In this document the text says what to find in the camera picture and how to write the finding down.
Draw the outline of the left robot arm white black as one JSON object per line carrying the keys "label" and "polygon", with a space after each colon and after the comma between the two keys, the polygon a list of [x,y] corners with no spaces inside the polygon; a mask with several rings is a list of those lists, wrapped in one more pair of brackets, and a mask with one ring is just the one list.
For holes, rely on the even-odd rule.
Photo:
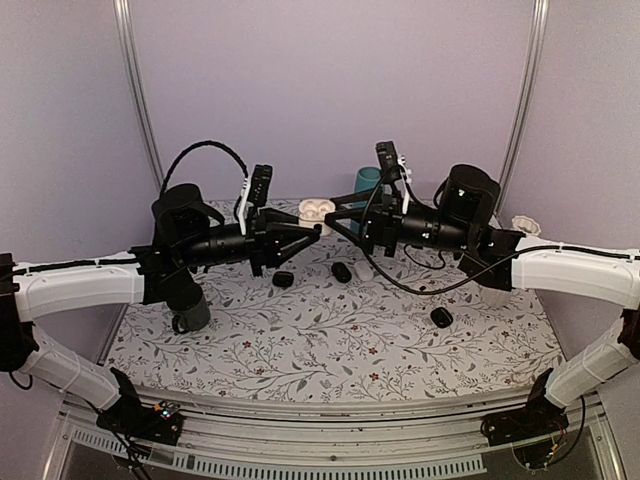
{"label": "left robot arm white black", "polygon": [[1,257],[1,369],[37,377],[108,411],[128,434],[148,426],[128,377],[89,362],[59,344],[35,319],[53,313],[112,304],[165,304],[180,333],[198,331],[211,319],[199,268],[248,261],[252,273],[275,268],[321,237],[295,216],[264,205],[260,194],[249,217],[227,223],[187,183],[161,194],[152,205],[153,241],[104,258],[34,265]]}

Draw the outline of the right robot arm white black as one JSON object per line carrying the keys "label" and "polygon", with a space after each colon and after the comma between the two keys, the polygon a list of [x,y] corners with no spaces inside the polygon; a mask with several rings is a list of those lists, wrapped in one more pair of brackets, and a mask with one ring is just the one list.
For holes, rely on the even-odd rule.
{"label": "right robot arm white black", "polygon": [[534,289],[604,300],[622,314],[576,357],[541,375],[517,427],[537,436],[552,424],[556,410],[595,389],[639,361],[639,253],[540,239],[489,222],[500,186],[471,165],[454,166],[441,185],[435,208],[410,193],[382,193],[383,185],[404,177],[388,168],[370,191],[337,197],[324,222],[357,245],[366,256],[375,247],[386,256],[398,245],[449,251],[468,281],[498,291]]}

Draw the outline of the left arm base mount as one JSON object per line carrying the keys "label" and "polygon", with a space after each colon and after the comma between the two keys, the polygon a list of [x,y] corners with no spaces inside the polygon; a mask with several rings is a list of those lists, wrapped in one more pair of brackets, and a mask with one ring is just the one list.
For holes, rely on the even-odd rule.
{"label": "left arm base mount", "polygon": [[129,378],[115,368],[110,372],[115,376],[120,397],[113,406],[100,410],[96,425],[127,438],[176,446],[185,420],[180,406],[168,401],[144,406]]}

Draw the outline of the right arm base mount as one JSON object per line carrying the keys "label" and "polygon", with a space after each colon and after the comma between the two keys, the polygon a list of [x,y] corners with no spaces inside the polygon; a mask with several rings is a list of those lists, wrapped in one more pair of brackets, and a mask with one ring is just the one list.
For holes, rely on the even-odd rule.
{"label": "right arm base mount", "polygon": [[557,407],[545,398],[545,385],[551,373],[549,368],[536,379],[524,406],[488,414],[480,425],[480,432],[490,446],[558,434],[557,440],[547,438],[513,451],[517,462],[530,470],[544,469],[552,463],[569,426],[565,408]]}

